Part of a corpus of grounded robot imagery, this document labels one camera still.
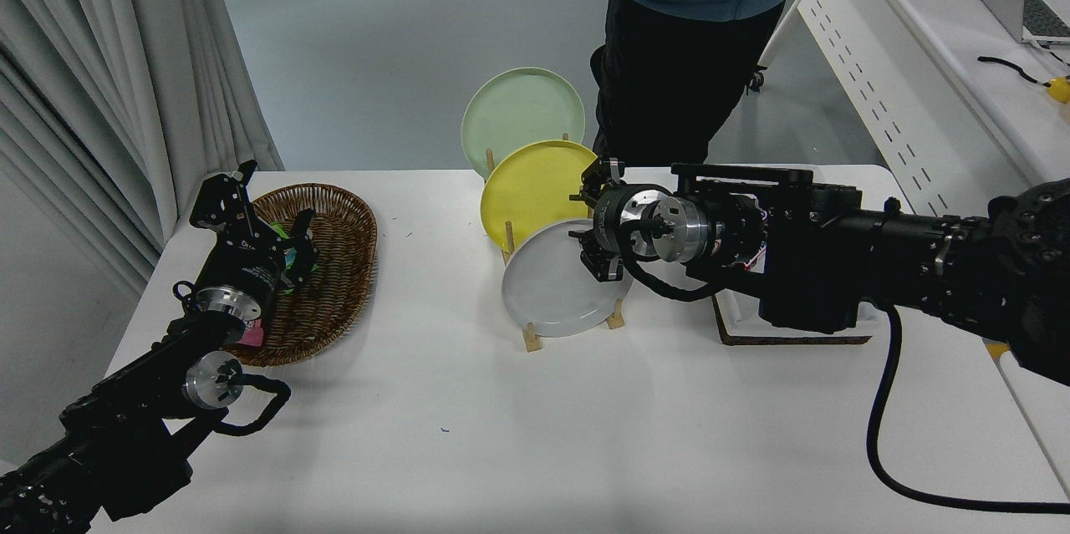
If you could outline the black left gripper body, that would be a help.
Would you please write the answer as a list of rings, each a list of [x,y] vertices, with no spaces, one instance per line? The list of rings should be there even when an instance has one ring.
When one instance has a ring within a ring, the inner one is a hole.
[[[282,277],[282,238],[264,237],[257,245],[219,241],[197,278],[197,309],[232,316],[262,316]]]

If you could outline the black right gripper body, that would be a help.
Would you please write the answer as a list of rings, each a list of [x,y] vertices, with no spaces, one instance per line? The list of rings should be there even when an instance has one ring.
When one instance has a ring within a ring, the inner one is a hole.
[[[644,186],[603,186],[594,207],[593,233],[599,248],[592,256],[608,260],[620,255],[618,229],[625,222],[638,222],[645,211]]]

